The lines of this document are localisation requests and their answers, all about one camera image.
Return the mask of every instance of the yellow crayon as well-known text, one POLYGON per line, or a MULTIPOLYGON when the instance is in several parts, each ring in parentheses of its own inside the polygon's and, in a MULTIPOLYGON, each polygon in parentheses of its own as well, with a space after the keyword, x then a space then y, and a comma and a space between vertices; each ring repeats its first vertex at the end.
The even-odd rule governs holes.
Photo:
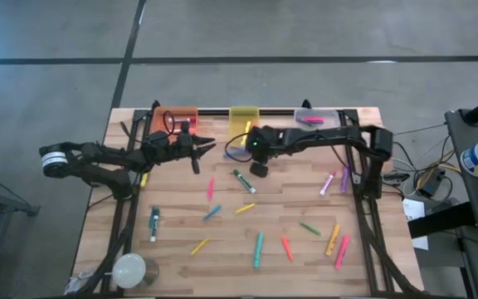
POLYGON ((147 184, 147 178, 149 177, 149 173, 144 173, 143 176, 141 177, 141 183, 139 183, 139 186, 141 188, 145 187, 147 184))
POLYGON ((331 234, 331 239, 329 240, 328 248, 325 250, 325 255, 330 256, 335 247, 335 240, 339 235, 340 225, 336 224, 333 228, 333 233, 331 234))
POLYGON ((209 239, 203 239, 203 241, 200 242, 200 244, 198 244, 198 246, 196 246, 195 249, 193 249, 193 250, 191 251, 191 255, 194 255, 195 253, 197 253, 197 251, 198 251, 200 248, 202 248, 202 246, 204 246, 204 245, 207 243, 207 241, 209 241, 209 239))
POLYGON ((245 211, 248 210, 249 208, 254 208, 254 206, 256 206, 255 203, 250 203, 249 205, 247 205, 247 206, 245 206, 245 207, 238 208, 238 209, 236 210, 236 215, 239 214, 239 213, 245 212, 245 211))
MULTIPOLYGON (((250 131, 250 126, 251 125, 252 125, 251 121, 248 121, 246 123, 245 133, 248 133, 250 131)), ((242 136, 241 146, 245 146, 245 144, 246 144, 246 135, 242 136)))

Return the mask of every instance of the wooden table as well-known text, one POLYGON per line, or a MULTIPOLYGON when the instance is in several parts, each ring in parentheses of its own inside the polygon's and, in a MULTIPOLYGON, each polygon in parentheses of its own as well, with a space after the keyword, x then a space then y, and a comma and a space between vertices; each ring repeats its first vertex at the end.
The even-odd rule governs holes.
MULTIPOLYGON (((361 125, 382 125, 378 108, 358 109, 361 125)), ((120 121, 129 124, 133 109, 114 109, 105 145, 125 147, 128 138, 120 121)), ((159 264, 159 278, 151 287, 126 290, 128 296, 342 296, 369 295, 361 238, 351 188, 339 192, 342 165, 330 148, 307 149, 293 156, 269 162, 270 174, 257 178, 249 173, 250 164, 224 159, 228 139, 227 116, 201 116, 200 136, 214 137, 217 146, 202 157, 201 173, 192 173, 190 160, 154 167, 149 182, 140 194, 132 251, 159 264), (250 194, 231 174, 238 169, 256 187, 250 194), (319 189, 326 175, 337 175, 324 198, 319 189), (215 177, 213 200, 207 200, 207 186, 215 177), (235 215, 249 203, 251 210, 235 215), (222 210, 207 222, 202 221, 215 205, 222 210), (158 241, 149 241, 148 221, 151 206, 160 208, 158 241), (304 221, 318 228, 321 236, 299 225, 304 221), (341 226, 334 255, 324 255, 334 225, 341 226), (258 232, 265 234, 261 268, 252 262, 258 232), (281 244, 289 239, 295 260, 290 262, 281 244), (334 269, 342 235, 351 236, 342 269, 334 269), (204 238, 208 244, 195 256, 190 252, 204 238)), ((261 125, 293 126, 292 117, 263 116, 261 125)), ((335 147, 344 157, 344 148, 335 147)), ((107 188, 94 190, 91 203, 108 195, 107 188)), ((396 194, 383 194, 378 201, 388 254, 410 282, 422 289, 422 279, 412 249, 402 203, 396 194)), ((96 267, 106 253, 115 201, 94 206, 87 214, 74 274, 96 267)), ((374 259, 379 269, 378 259, 374 259)))

